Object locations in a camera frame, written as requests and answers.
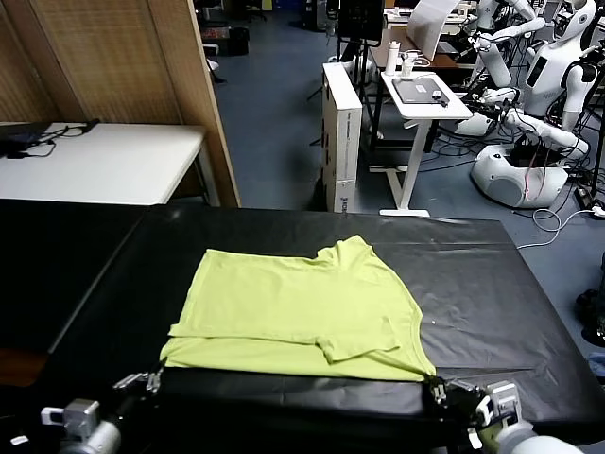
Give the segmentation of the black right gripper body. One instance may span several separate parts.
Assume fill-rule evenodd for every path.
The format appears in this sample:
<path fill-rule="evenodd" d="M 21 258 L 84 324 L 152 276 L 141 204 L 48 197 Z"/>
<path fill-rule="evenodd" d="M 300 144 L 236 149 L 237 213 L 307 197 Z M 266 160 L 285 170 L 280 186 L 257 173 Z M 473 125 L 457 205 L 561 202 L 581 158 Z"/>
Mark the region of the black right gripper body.
<path fill-rule="evenodd" d="M 485 397 L 485 391 L 476 385 L 459 380 L 444 384 L 444 408 L 457 419 L 473 424 L 479 421 L 477 407 Z"/>

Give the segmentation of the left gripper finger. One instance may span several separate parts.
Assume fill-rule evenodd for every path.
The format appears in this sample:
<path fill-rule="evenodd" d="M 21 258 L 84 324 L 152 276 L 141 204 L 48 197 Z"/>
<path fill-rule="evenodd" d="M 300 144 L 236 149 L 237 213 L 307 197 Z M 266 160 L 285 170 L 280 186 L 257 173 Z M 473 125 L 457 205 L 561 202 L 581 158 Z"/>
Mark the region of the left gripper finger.
<path fill-rule="evenodd" d="M 164 366 L 165 360 L 163 359 L 159 361 L 147 374 L 146 391 L 148 393 L 157 393 L 160 390 Z"/>
<path fill-rule="evenodd" d="M 112 385 L 115 390 L 125 390 L 134 384 L 147 382 L 147 373 L 134 373 L 118 380 Z"/>

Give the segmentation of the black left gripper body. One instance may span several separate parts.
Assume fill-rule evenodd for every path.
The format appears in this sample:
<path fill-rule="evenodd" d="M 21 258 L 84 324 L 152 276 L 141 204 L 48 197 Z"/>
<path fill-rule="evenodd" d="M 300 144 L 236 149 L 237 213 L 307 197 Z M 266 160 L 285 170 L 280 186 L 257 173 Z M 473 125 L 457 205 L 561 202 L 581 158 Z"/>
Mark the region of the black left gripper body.
<path fill-rule="evenodd" d="M 150 410 L 156 403 L 156 393 L 145 388 L 119 390 L 112 419 L 117 424 L 129 424 Z"/>

